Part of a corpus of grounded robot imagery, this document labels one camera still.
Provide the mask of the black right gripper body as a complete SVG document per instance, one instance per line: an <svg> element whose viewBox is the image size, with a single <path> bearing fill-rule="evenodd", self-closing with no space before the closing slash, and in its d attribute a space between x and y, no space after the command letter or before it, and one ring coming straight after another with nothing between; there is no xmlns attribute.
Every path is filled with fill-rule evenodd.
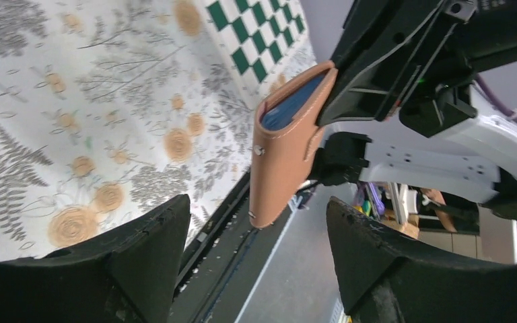
<svg viewBox="0 0 517 323"><path fill-rule="evenodd" d="M401 123L433 137L479 118L469 86L517 61L517 1L396 1L393 40L408 60L395 90Z"/></svg>

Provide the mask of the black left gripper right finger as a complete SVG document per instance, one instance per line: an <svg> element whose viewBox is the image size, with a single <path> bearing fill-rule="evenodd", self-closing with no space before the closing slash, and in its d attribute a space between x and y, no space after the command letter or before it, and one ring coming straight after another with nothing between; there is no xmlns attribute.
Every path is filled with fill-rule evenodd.
<svg viewBox="0 0 517 323"><path fill-rule="evenodd" d="M424 244L337 197L326 222L341 301L354 322L517 322L517 264Z"/></svg>

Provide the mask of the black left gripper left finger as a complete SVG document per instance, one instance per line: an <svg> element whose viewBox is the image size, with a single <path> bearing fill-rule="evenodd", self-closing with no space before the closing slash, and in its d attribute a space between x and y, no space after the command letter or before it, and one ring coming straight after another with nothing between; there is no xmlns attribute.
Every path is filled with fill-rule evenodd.
<svg viewBox="0 0 517 323"><path fill-rule="evenodd" d="M190 220L180 194L44 258L0 262L0 322L165 322Z"/></svg>

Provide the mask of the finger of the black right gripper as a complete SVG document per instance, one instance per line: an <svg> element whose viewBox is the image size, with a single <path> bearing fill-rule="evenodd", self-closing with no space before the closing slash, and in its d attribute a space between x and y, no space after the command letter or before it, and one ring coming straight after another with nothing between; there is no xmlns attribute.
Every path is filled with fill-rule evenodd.
<svg viewBox="0 0 517 323"><path fill-rule="evenodd" d="M457 24L448 8L448 1L354 1L318 125L384 120L407 102Z"/></svg>
<svg viewBox="0 0 517 323"><path fill-rule="evenodd" d="M321 149L317 180L324 186L356 183L361 171L370 164L366 159L366 146L371 142L367 135L333 133Z"/></svg>

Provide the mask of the blue credit card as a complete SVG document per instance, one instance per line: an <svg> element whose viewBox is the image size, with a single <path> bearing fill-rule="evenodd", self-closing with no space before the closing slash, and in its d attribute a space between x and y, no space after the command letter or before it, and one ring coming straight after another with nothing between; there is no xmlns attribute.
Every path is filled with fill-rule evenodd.
<svg viewBox="0 0 517 323"><path fill-rule="evenodd" d="M314 76L304 85L301 85L294 93L288 95L278 105L266 112L261 119L263 128L268 131L280 131L288 126L325 76L326 73Z"/></svg>

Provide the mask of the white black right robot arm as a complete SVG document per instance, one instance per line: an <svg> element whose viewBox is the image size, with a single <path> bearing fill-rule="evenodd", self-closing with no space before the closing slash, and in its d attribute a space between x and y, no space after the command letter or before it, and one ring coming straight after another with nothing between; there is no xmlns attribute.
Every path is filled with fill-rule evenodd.
<svg viewBox="0 0 517 323"><path fill-rule="evenodd" d="M517 1L355 1L331 59L338 76L319 125L398 116L471 154L338 132L317 151L311 178L436 188L517 220L517 118L474 106L470 90L480 72L517 61Z"/></svg>

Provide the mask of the green white chessboard mat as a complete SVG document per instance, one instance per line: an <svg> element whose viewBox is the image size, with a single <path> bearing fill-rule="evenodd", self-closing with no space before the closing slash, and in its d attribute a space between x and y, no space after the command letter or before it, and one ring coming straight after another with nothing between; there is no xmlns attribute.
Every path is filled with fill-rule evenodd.
<svg viewBox="0 0 517 323"><path fill-rule="evenodd" d="M299 1L202 1L209 33L248 100L269 93L308 38Z"/></svg>

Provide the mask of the floral tablecloth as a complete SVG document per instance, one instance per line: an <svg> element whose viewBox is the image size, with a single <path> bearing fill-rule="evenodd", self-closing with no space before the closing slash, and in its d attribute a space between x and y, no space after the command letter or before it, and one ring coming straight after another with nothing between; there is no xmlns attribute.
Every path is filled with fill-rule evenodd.
<svg viewBox="0 0 517 323"><path fill-rule="evenodd" d="M203 229L250 165L267 94L243 94L201 2L0 1L0 261L177 194L188 240ZM314 63L308 37L269 93Z"/></svg>

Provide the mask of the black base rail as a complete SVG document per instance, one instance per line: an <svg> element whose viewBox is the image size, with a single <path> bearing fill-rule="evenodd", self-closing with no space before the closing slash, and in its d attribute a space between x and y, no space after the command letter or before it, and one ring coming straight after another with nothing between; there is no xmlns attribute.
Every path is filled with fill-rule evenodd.
<svg viewBox="0 0 517 323"><path fill-rule="evenodd" d="M186 250L168 321L235 322L266 265L289 209L265 229L248 217L249 177L245 173L219 206L201 241Z"/></svg>

